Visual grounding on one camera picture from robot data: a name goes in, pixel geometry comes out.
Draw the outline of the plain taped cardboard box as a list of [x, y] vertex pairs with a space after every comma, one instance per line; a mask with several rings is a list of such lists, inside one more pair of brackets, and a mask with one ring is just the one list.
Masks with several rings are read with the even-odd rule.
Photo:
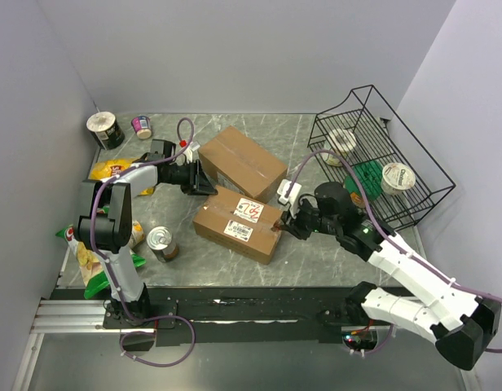
[[286, 178], [288, 166], [236, 127], [229, 126], [202, 145], [198, 156], [215, 182], [263, 203]]

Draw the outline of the labelled cardboard express box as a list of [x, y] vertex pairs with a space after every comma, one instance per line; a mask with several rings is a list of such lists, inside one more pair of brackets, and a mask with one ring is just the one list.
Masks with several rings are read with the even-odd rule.
[[193, 218], [195, 232], [263, 265], [271, 262], [281, 232], [274, 228], [282, 211], [216, 186]]

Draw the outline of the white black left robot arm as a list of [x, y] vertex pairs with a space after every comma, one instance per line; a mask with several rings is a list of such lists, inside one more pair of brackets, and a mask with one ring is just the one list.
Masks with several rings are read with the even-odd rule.
[[132, 199], [158, 184], [179, 186], [189, 196], [218, 192], [192, 153], [197, 143], [152, 141], [149, 152], [127, 169], [109, 178], [81, 183], [74, 235], [92, 251], [111, 289], [112, 314], [132, 327], [143, 327], [152, 317], [148, 289], [139, 277], [130, 254]]

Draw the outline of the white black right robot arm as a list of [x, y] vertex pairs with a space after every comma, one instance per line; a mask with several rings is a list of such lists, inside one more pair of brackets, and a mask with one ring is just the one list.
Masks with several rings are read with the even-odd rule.
[[350, 290], [342, 309], [353, 323], [375, 320], [406, 329], [434, 344], [452, 365], [470, 371], [498, 331], [501, 304], [481, 293], [464, 292], [382, 222], [357, 209], [338, 182], [325, 182], [311, 194], [284, 179], [277, 195], [286, 206], [278, 231], [306, 240], [330, 235], [343, 249], [400, 282], [412, 299], [397, 297], [373, 283]]

